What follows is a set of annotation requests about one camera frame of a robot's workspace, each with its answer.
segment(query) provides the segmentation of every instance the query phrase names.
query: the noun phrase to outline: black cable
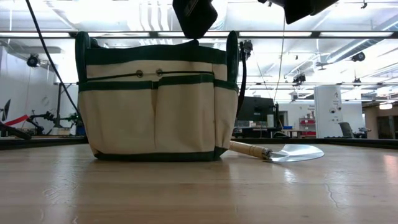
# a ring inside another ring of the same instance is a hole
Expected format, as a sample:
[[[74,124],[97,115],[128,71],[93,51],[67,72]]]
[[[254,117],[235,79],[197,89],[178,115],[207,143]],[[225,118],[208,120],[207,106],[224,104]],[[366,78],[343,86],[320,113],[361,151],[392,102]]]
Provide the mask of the black cable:
[[[286,17],[284,17],[284,32],[283,32],[283,36],[282,36],[282,50],[280,51],[279,78],[278,78],[278,82],[276,83],[274,104],[275,104],[275,99],[276,99],[276,92],[278,91],[278,86],[279,86],[279,82],[280,82],[280,73],[282,71],[282,59],[283,59],[283,55],[284,55],[284,44],[285,44],[285,26],[286,26]]]
[[[239,48],[241,49],[241,59],[243,65],[243,75],[242,75],[242,83],[241,83],[241,91],[239,92],[238,97],[238,109],[236,110],[236,117],[238,117],[239,111],[241,110],[243,100],[244,100],[244,93],[246,91],[246,79],[248,78],[247,70],[246,70],[246,56],[243,49],[243,42],[239,43]]]
[[[264,79],[264,76],[262,76],[262,72],[261,72],[261,68],[260,68],[260,65],[259,65],[259,61],[257,60],[257,56],[254,54],[254,51],[252,51],[252,52],[253,52],[253,56],[256,58],[257,68],[259,69],[259,73],[260,73],[260,76],[262,78],[262,81],[264,82],[264,85],[266,86],[266,90],[268,92],[269,98],[272,99],[271,94],[269,93],[269,90],[268,90],[267,82]]]
[[[47,46],[46,46],[46,44],[45,44],[45,42],[44,42],[44,38],[43,38],[42,32],[40,31],[39,24],[37,23],[36,16],[35,16],[35,14],[34,14],[34,12],[33,12],[32,6],[30,5],[30,1],[29,1],[29,0],[26,0],[26,4],[27,4],[27,7],[29,8],[30,15],[32,16],[33,23],[35,24],[36,31],[37,31],[37,33],[38,33],[38,35],[39,35],[39,39],[40,39],[40,41],[41,41],[41,43],[42,43],[44,52],[45,52],[47,58],[49,59],[49,62],[50,62],[50,64],[51,64],[51,67],[53,68],[55,74],[57,75],[58,79],[60,80],[60,84],[61,84],[62,88],[65,90],[65,93],[67,94],[70,103],[72,104],[72,106],[73,106],[74,109],[76,110],[76,113],[78,114],[78,116],[81,117],[81,116],[80,116],[79,110],[77,109],[75,103],[73,102],[71,96],[69,95],[69,92],[68,92],[68,90],[67,90],[67,87],[66,87],[65,84],[63,83],[63,81],[62,81],[62,79],[61,79],[61,76],[60,76],[60,74],[58,73],[58,70],[57,70],[57,68],[55,67],[55,64],[54,64],[54,62],[53,62],[53,60],[52,60],[52,58],[51,58],[51,56],[50,56],[49,50],[47,49]]]

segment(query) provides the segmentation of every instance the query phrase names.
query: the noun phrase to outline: black camera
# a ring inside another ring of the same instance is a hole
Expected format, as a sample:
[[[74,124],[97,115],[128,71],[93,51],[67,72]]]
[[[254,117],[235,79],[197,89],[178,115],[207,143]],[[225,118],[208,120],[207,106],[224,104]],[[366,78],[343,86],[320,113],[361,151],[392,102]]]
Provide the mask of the black camera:
[[[284,8],[287,24],[291,24],[308,15],[314,16],[337,1],[338,0],[269,0],[269,2]]]
[[[32,67],[32,68],[37,68],[40,66],[40,60],[38,55],[30,55],[30,57],[26,61],[27,66]]]
[[[362,62],[363,60],[365,60],[365,54],[363,52],[360,52],[356,55],[354,55],[353,57],[351,57],[351,60],[353,62]]]

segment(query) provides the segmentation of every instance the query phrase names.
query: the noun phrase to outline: ceiling light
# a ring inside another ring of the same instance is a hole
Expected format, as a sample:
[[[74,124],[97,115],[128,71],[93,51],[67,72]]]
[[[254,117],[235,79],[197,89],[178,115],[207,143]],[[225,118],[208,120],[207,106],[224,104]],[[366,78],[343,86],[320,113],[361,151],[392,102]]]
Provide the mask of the ceiling light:
[[[189,41],[192,41],[192,39],[182,40],[183,43],[187,43]],[[226,40],[223,40],[223,39],[209,39],[209,38],[202,38],[202,39],[198,39],[197,41],[199,41],[199,43],[201,43],[201,44],[225,44],[226,43]]]
[[[389,110],[392,109],[392,104],[390,103],[381,103],[379,105],[380,110]]]
[[[159,37],[185,37],[183,32],[159,32]]]
[[[229,32],[207,32],[204,37],[224,37],[227,38]],[[159,37],[185,37],[183,32],[159,32]]]
[[[204,37],[227,37],[229,32],[207,32]]]
[[[151,7],[151,12],[150,12],[150,24],[154,28],[154,30],[162,30],[160,29],[159,26],[159,19],[158,19],[158,5],[157,5],[157,0],[152,0],[150,2],[150,7]]]
[[[240,37],[309,37],[311,32],[239,32]]]
[[[44,38],[70,38],[68,32],[42,32]],[[39,34],[36,32],[0,32],[0,37],[2,38],[29,38],[36,37],[39,38]]]
[[[148,22],[148,20],[149,20],[149,18],[148,18],[148,2],[143,2],[143,1],[141,2],[140,13],[141,13],[141,24],[142,24],[144,30],[145,31],[152,30],[150,28],[150,25],[149,25],[149,22]]]
[[[321,32],[320,37],[389,37],[393,32]]]
[[[162,25],[163,30],[170,30],[169,21],[168,21],[168,5],[162,1],[160,2],[160,24]]]
[[[89,32],[90,37],[120,38],[120,37],[149,37],[148,32]]]

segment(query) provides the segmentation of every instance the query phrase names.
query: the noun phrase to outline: wood grain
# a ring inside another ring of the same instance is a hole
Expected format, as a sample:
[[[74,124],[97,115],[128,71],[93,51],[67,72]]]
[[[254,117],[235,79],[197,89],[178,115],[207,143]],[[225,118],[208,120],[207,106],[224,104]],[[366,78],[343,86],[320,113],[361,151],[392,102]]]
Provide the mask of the wood grain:
[[[398,151],[318,147],[325,157],[283,164],[236,152],[103,162],[87,145],[0,151],[0,223],[397,223]]]

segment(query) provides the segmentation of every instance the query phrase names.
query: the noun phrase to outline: desk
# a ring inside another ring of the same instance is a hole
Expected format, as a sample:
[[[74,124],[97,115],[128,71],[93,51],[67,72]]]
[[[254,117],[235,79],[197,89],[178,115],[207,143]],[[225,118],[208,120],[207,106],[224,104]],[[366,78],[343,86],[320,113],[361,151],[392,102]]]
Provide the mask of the desk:
[[[235,138],[272,138],[272,133],[280,130],[267,127],[235,127],[234,129],[241,130],[240,133],[233,133]]]
[[[308,130],[299,130],[299,129],[283,129],[282,132],[284,132],[286,135],[290,136],[291,138],[293,137],[293,133],[297,133],[297,138],[301,138],[301,135],[303,132],[308,132]]]
[[[1,223],[397,223],[398,151],[318,147],[324,157],[288,164],[231,151],[176,163],[98,161],[88,145],[0,151]]]

